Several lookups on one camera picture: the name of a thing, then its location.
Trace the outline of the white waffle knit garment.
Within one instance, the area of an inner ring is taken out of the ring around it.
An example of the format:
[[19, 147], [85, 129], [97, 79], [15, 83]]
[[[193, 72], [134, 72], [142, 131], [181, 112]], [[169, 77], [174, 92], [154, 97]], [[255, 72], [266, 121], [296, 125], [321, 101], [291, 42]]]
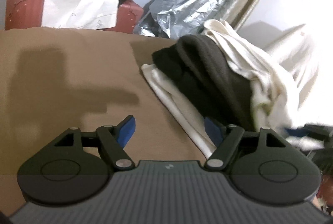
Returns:
[[229, 67], [250, 81], [255, 128], [290, 128], [299, 107], [299, 92], [291, 74], [263, 49], [240, 37], [228, 22], [210, 19], [203, 27], [203, 33], [224, 53]]

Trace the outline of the folded dark brown garment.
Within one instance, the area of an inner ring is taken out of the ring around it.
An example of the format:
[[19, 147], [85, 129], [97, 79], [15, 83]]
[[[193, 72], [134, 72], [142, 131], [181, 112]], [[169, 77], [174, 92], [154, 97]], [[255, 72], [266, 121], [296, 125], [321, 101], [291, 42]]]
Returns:
[[255, 131], [250, 81], [229, 67], [212, 39], [182, 36], [174, 45], [154, 52], [152, 60], [203, 117]]

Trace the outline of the folded cream garment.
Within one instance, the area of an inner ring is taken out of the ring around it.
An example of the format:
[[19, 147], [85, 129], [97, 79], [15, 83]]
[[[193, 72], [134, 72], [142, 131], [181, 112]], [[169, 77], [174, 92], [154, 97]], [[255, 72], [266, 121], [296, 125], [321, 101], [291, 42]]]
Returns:
[[154, 64], [141, 66], [144, 78], [158, 99], [168, 109], [205, 158], [211, 157], [216, 146], [204, 129], [204, 118], [179, 91], [175, 83]]

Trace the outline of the cream draped blanket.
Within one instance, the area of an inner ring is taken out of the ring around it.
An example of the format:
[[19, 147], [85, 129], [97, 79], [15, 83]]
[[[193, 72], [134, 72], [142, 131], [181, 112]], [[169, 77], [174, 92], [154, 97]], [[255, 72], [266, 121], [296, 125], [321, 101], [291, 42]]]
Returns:
[[299, 108], [293, 123], [332, 125], [330, 56], [324, 50], [326, 38], [307, 25], [293, 27], [264, 50], [293, 77], [299, 91]]

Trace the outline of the red suitcase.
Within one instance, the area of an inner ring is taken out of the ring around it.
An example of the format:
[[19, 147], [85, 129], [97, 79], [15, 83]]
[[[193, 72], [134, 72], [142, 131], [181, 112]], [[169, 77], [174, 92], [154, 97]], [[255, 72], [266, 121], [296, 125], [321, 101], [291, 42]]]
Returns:
[[142, 14], [132, 0], [7, 0], [5, 29], [75, 28], [130, 34]]

